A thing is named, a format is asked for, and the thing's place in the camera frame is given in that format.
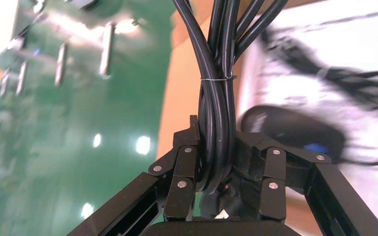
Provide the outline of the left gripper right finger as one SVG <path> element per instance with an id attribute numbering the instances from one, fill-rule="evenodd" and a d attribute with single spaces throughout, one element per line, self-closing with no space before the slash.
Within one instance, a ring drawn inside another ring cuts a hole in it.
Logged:
<path id="1" fill-rule="evenodd" d="M 261 133 L 236 134 L 235 170 L 260 186 L 258 215 L 286 219 L 287 187 L 302 194 L 325 236 L 378 236 L 378 219 L 329 156 Z"/>

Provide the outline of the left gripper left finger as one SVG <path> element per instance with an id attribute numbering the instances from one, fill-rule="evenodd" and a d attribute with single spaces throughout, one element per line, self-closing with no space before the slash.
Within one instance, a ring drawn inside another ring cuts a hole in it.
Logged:
<path id="1" fill-rule="evenodd" d="M 175 132 L 173 147 L 74 228 L 70 236 L 172 236 L 191 221 L 199 173 L 198 118 Z"/>

